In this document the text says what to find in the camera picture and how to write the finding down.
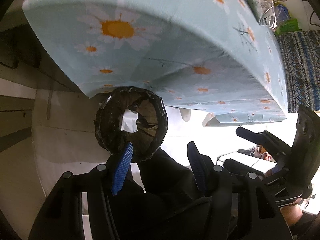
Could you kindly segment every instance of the geometric pattern cloth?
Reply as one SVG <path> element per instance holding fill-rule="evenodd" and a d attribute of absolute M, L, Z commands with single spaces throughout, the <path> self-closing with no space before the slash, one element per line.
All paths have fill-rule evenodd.
<path fill-rule="evenodd" d="M 300 104 L 320 110 L 320 31 L 278 36 L 288 89 L 289 113 Z"/>

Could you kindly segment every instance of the black wire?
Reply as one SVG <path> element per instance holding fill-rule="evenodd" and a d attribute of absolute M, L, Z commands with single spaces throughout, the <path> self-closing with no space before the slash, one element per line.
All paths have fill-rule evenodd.
<path fill-rule="evenodd" d="M 320 25 L 318 25 L 318 24 L 311 23 L 311 19 L 312 19 L 314 13 L 315 13 L 315 11 L 313 11 L 312 14 L 310 15 L 309 23 L 310 23 L 311 25 L 320 27 Z"/>

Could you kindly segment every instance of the sunlit floor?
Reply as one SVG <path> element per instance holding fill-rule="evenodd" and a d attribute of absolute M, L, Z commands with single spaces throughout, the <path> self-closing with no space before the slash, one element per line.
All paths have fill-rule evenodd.
<path fill-rule="evenodd" d="M 104 98 L 104 95 L 98 95 L 88 99 L 80 93 L 54 91 L 48 112 L 49 91 L 37 91 L 32 134 L 37 171 L 46 195 L 63 172 L 86 173 L 107 161 L 109 153 L 98 145 L 93 125 L 99 103 Z M 187 144 L 190 141 L 194 141 L 199 152 L 210 156 L 214 163 L 220 155 L 254 146 L 236 135 L 236 126 L 204 128 L 202 121 L 206 112 L 192 110 L 191 120 L 184 122 L 179 109 L 166 107 L 166 111 L 169 125 L 161 147 L 184 166 L 189 165 Z M 246 128 L 254 132 L 266 129 L 291 146 L 296 122 L 297 114 L 289 114 L 288 119 L 280 123 L 247 125 Z M 132 166 L 132 172 L 139 180 L 136 165 Z M 317 213 L 320 204 L 316 202 L 312 200 L 307 210 Z"/>

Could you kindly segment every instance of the light blue tablecloth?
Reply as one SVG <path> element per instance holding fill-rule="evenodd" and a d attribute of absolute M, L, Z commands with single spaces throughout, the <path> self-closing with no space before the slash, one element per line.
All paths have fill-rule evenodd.
<path fill-rule="evenodd" d="M 244 0 L 26 0 L 23 11 L 89 97 L 136 86 L 220 122 L 285 119 L 276 39 Z"/>

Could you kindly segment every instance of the blue gripper pad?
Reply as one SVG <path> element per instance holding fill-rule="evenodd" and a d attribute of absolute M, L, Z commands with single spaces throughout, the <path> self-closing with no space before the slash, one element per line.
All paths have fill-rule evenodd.
<path fill-rule="evenodd" d="M 197 187 L 203 194 L 205 194 L 207 191 L 206 178 L 208 174 L 208 168 L 205 165 L 204 160 L 202 159 L 201 154 L 199 153 L 194 142 L 188 143 L 187 156 Z"/>
<path fill-rule="evenodd" d="M 113 196 L 117 195 L 118 191 L 122 189 L 122 185 L 123 185 L 125 176 L 127 175 L 130 162 L 132 159 L 132 154 L 133 154 L 132 143 L 129 142 L 113 174 L 113 182 L 111 187 L 111 193 Z"/>

